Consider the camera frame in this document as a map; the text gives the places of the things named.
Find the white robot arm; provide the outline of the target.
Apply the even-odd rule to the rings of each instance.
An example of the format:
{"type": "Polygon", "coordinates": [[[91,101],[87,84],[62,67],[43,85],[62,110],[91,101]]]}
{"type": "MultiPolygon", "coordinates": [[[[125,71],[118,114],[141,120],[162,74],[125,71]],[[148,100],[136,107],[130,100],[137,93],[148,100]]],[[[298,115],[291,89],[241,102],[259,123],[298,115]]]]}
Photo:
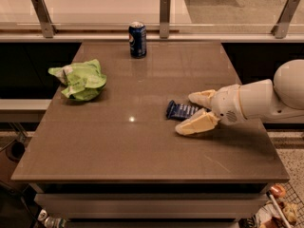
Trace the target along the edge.
{"type": "Polygon", "coordinates": [[[213,130],[217,124],[300,117],[304,114],[304,60],[281,65],[273,80],[194,92],[188,99],[202,109],[175,127],[183,136],[213,130]]]}

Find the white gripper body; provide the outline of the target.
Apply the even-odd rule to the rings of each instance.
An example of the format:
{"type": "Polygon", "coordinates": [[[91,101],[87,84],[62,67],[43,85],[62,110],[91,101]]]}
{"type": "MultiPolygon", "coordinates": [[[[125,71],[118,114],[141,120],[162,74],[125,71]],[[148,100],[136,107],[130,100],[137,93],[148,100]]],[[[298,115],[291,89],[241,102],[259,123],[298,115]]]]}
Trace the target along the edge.
{"type": "Polygon", "coordinates": [[[240,106],[240,85],[229,85],[219,89],[211,99],[212,112],[225,125],[246,121],[240,106]]]}

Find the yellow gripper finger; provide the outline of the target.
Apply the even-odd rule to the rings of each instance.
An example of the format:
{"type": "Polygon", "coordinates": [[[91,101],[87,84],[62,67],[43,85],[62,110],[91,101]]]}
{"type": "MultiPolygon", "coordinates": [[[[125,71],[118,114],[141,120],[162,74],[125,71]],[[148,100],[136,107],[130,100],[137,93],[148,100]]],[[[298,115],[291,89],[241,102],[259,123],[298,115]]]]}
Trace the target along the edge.
{"type": "Polygon", "coordinates": [[[204,90],[200,92],[194,92],[188,95],[188,99],[191,103],[203,106],[205,108],[212,108],[212,99],[215,96],[216,91],[214,89],[204,90]]]}
{"type": "Polygon", "coordinates": [[[219,122],[219,118],[213,112],[204,109],[196,112],[189,119],[179,123],[175,130],[183,136],[213,130],[219,122]]]}

